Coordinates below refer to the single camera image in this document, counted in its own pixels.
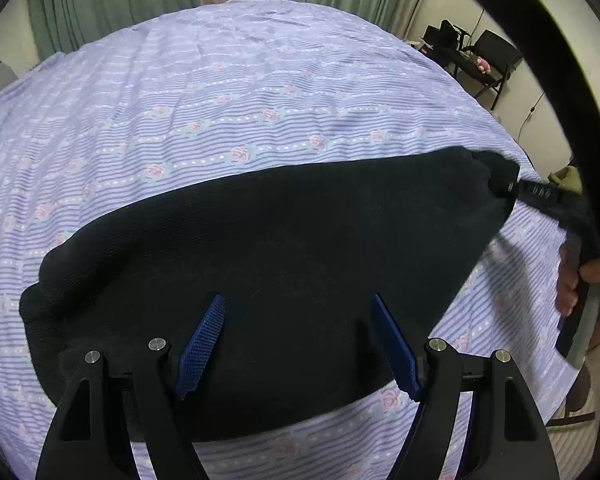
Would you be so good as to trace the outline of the person's right hand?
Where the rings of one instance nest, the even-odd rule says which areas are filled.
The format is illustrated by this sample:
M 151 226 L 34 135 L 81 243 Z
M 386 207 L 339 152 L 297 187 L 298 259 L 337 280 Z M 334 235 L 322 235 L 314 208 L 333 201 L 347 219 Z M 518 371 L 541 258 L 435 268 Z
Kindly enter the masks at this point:
M 567 244 L 562 244 L 559 249 L 560 263 L 555 307 L 563 318 L 568 318 L 578 303 L 577 286 L 580 282 L 590 285 L 600 284 L 600 259 L 589 261 L 576 268 L 568 262 L 568 256 Z

